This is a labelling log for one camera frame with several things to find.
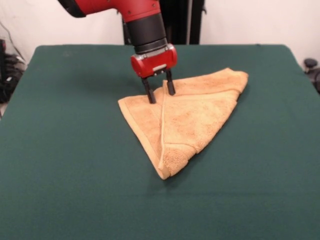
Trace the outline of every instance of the red robot arm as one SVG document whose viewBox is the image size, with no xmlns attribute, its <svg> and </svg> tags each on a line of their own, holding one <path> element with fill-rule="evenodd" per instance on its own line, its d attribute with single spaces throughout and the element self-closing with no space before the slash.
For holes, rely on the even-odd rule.
<svg viewBox="0 0 320 240">
<path fill-rule="evenodd" d="M 148 77 L 166 73 L 168 89 L 175 94 L 171 68 L 177 64 L 177 52 L 168 44 L 161 15 L 159 0 L 58 0 L 74 17 L 109 9 L 118 10 L 127 25 L 135 55 L 131 65 L 135 73 L 142 78 L 150 103 L 155 103 Z"/>
</svg>

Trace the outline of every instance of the white wall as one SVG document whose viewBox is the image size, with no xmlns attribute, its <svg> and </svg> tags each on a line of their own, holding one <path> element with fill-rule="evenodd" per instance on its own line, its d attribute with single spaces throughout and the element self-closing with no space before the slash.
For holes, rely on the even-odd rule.
<svg viewBox="0 0 320 240">
<path fill-rule="evenodd" d="M 206 8 L 202 44 L 286 44 L 300 64 L 320 61 L 320 0 L 206 0 Z M 115 10 L 77 19 L 57 0 L 0 0 L 0 20 L 27 60 L 38 45 L 123 44 Z"/>
<path fill-rule="evenodd" d="M 285 44 L 320 62 L 320 0 L 206 0 L 202 44 Z"/>
<path fill-rule="evenodd" d="M 124 42 L 121 15 L 113 9 L 74 18 L 57 0 L 0 0 L 0 21 L 27 61 L 39 45 Z M 0 36 L 6 36 L 1 26 Z"/>
</svg>

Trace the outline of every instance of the green tablecloth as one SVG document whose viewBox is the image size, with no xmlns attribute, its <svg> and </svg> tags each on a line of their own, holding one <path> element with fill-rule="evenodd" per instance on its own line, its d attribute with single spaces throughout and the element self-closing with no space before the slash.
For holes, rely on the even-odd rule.
<svg viewBox="0 0 320 240">
<path fill-rule="evenodd" d="M 36 49 L 0 122 L 1 240 L 320 238 L 320 99 L 291 51 L 177 51 L 176 79 L 230 67 L 249 83 L 213 142 L 162 181 L 117 103 L 145 93 L 133 49 Z"/>
</svg>

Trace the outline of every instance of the folded towel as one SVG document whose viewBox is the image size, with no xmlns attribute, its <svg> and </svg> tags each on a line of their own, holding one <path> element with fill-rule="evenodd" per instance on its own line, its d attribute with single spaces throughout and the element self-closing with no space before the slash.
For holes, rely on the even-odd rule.
<svg viewBox="0 0 320 240">
<path fill-rule="evenodd" d="M 120 110 L 142 144 L 153 167 L 165 180 L 182 170 L 214 138 L 237 105 L 248 74 L 223 69 L 212 74 L 167 81 L 154 91 L 156 104 L 146 95 L 118 101 Z"/>
</svg>

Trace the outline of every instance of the orange towel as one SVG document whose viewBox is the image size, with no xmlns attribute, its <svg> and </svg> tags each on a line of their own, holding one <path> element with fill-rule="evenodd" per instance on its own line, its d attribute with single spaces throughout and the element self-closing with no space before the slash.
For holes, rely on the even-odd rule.
<svg viewBox="0 0 320 240">
<path fill-rule="evenodd" d="M 236 107 L 248 77 L 226 68 L 174 80 L 174 96 L 169 95 L 164 80 L 154 91 L 156 104 L 150 104 L 146 95 L 118 101 L 161 179 L 177 174 L 210 143 Z"/>
</svg>

